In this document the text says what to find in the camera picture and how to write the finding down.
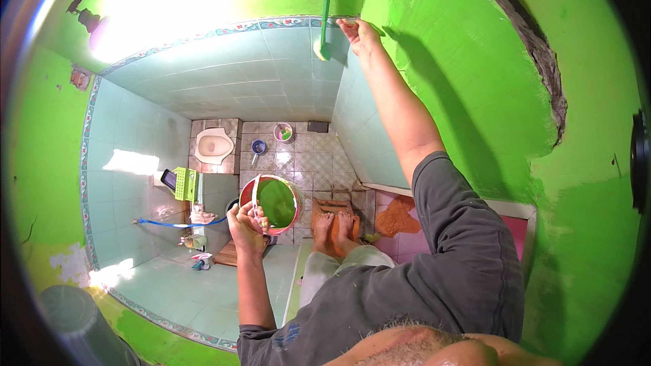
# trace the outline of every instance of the orange cloth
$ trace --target orange cloth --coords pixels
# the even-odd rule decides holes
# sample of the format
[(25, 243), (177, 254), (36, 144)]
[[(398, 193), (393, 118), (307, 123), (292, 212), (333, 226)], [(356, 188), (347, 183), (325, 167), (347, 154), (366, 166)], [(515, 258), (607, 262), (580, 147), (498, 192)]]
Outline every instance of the orange cloth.
[(416, 207), (412, 197), (399, 195), (389, 203), (384, 212), (375, 218), (375, 226), (386, 237), (394, 237), (397, 232), (418, 233), (420, 223), (409, 215)]

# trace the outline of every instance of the peeling paint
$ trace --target peeling paint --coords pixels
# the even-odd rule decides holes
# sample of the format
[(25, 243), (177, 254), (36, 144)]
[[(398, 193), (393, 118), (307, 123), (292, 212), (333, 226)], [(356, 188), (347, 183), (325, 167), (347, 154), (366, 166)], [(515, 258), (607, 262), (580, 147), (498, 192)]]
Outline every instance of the peeling paint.
[(71, 253), (64, 255), (59, 253), (50, 257), (50, 266), (55, 270), (60, 268), (61, 274), (57, 277), (64, 283), (73, 283), (78, 287), (87, 287), (91, 283), (88, 275), (91, 265), (88, 262), (86, 249), (76, 243), (69, 247)]
[(513, 24), (517, 35), (520, 36), (527, 52), (536, 65), (536, 69), (538, 69), (538, 73), (540, 73), (542, 84), (549, 92), (551, 112), (557, 129), (556, 142), (554, 143), (554, 147), (556, 147), (565, 132), (565, 117), (568, 108), (563, 88), (560, 85), (560, 72), (558, 71), (556, 53), (549, 47), (546, 37), (535, 23), (533, 16), (521, 14), (525, 12), (521, 5), (512, 3), (511, 0), (495, 0), (495, 2), (509, 16), (511, 24)]

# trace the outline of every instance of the paint bucket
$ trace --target paint bucket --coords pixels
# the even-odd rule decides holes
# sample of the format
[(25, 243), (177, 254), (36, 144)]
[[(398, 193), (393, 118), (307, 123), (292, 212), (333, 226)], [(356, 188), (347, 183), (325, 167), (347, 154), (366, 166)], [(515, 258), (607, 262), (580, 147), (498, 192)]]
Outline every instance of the paint bucket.
[(305, 195), (298, 185), (277, 175), (261, 174), (249, 181), (240, 193), (240, 207), (260, 201), (269, 218), (268, 235), (277, 236), (289, 229), (303, 212)]

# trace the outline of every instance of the decorative border tile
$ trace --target decorative border tile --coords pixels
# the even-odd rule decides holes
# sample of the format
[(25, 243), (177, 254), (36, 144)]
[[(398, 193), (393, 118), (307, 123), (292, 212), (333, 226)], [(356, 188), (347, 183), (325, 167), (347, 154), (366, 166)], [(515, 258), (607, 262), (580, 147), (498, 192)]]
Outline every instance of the decorative border tile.
[[(338, 28), (337, 23), (335, 22), (337, 17), (328, 17), (328, 28)], [(249, 32), (257, 29), (269, 29), (269, 28), (294, 28), (294, 27), (321, 27), (321, 16), (287, 16), (287, 17), (272, 17), (268, 19), (257, 19), (257, 20), (246, 20), (243, 22), (237, 23), (228, 23), (222, 26), (221, 28), (216, 28), (210, 30), (207, 33), (195, 34), (194, 36), (184, 37), (178, 39), (172, 43), (165, 43), (154, 48), (147, 48), (139, 53), (133, 54), (126, 57), (123, 60), (114, 62), (110, 64), (105, 69), (101, 70), (98, 74), (99, 77), (105, 77), (107, 74), (118, 70), (125, 65), (129, 65), (134, 61), (138, 61), (141, 58), (148, 57), (155, 53), (160, 53), (163, 50), (172, 48), (177, 45), (183, 45), (187, 43), (192, 43), (194, 41), (203, 40), (209, 37), (223, 36), (225, 34), (233, 34), (240, 32)]]
[(91, 124), (93, 123), (97, 91), (100, 88), (101, 83), (102, 78), (95, 76), (95, 79), (93, 80), (93, 88), (88, 96), (88, 106), (86, 107), (83, 130), (81, 131), (81, 147), (79, 150), (79, 202), (81, 205), (81, 220), (83, 223), (84, 237), (86, 239), (86, 255), (88, 256), (88, 262), (93, 264), (93, 269), (95, 271), (99, 271), (101, 267), (99, 260), (97, 259), (97, 253), (95, 252), (93, 228), (91, 227), (91, 214), (88, 210), (88, 139), (91, 135)]
[(127, 308), (131, 309), (133, 312), (140, 314), (146, 320), (151, 321), (156, 325), (167, 329), (168, 331), (172, 331), (177, 335), (180, 335), (184, 338), (190, 339), (195, 342), (202, 343), (206, 346), (222, 349), (227, 352), (237, 353), (238, 351), (237, 342), (233, 342), (224, 338), (217, 338), (215, 336), (208, 335), (207, 333), (195, 331), (194, 329), (188, 328), (187, 326), (177, 324), (175, 322), (168, 320), (167, 318), (163, 318), (160, 315), (149, 311), (147, 308), (143, 307), (142, 305), (138, 305), (138, 303), (125, 297), (121, 292), (114, 289), (113, 287), (104, 286), (104, 289), (116, 300), (124, 304)]
[(260, 27), (263, 29), (279, 28), (279, 27), (309, 27), (310, 17), (279, 17), (276, 19), (259, 20)]

